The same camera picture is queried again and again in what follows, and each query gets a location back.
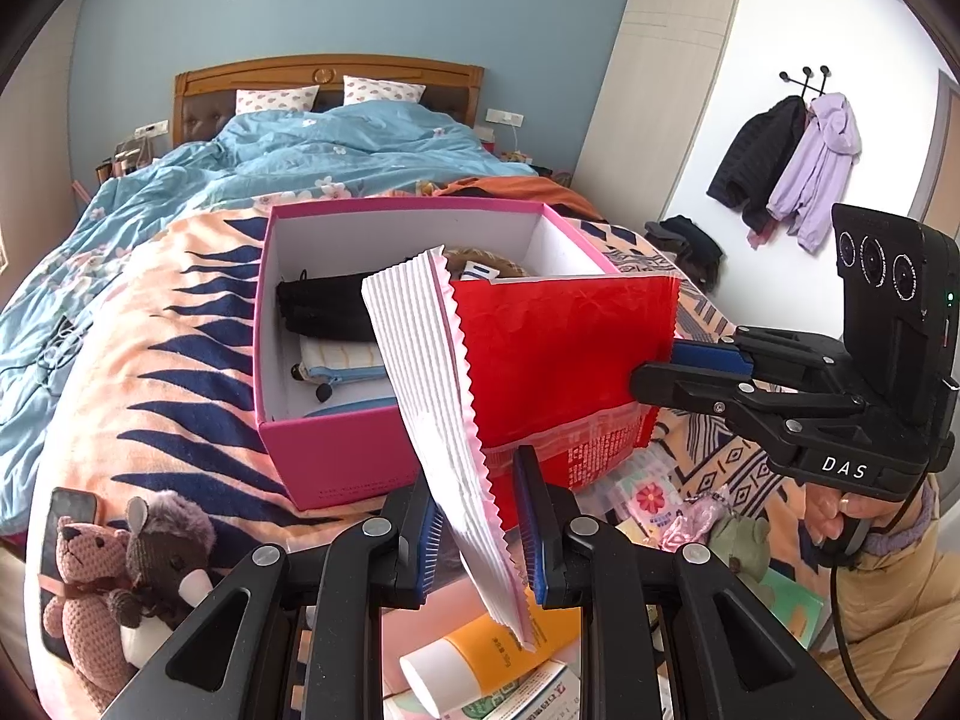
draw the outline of lavender jacket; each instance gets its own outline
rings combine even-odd
[[[843,199],[860,132],[843,95],[821,95],[810,103],[813,121],[774,187],[767,211],[776,220],[793,215],[789,234],[811,254],[827,239],[830,210]]]

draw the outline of electrical outlet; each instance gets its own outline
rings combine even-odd
[[[170,131],[170,122],[169,119],[164,119],[162,122],[154,122],[153,124],[144,124],[143,127],[138,127],[133,130],[134,138],[155,138],[158,135],[166,135]]]
[[[510,127],[523,127],[523,114],[487,109],[487,121],[493,124],[509,124]]]

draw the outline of door frame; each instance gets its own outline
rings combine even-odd
[[[910,206],[910,218],[923,221],[926,209],[930,207],[933,190],[940,177],[940,167],[944,164],[944,153],[947,151],[947,131],[950,124],[950,110],[953,98],[960,98],[960,84],[954,81],[944,71],[940,71],[940,84],[937,92],[937,112],[933,119],[933,133],[930,135],[930,150],[926,155],[923,173],[920,175],[920,184],[917,194]]]

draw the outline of plush toy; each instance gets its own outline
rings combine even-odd
[[[124,656],[143,668],[213,590],[206,567],[216,536],[203,510],[171,490],[157,493],[150,504],[131,498],[127,524],[126,565],[133,588],[109,594],[109,608],[121,626]]]
[[[767,608],[774,603],[774,591],[760,584],[770,567],[770,523],[765,519],[727,514],[710,530],[710,550]]]
[[[64,595],[43,610],[43,627],[63,638],[83,689],[103,712],[126,685],[133,669],[124,658],[120,627],[110,615],[107,594],[128,586],[130,534],[61,517],[56,524],[56,568]]]

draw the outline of yellow sleeve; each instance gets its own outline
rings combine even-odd
[[[937,552],[938,522],[935,508],[920,541],[884,557],[864,555],[856,568],[837,574],[840,619],[857,678],[893,720],[917,716],[960,642],[960,555]],[[818,661],[860,707],[839,653]]]

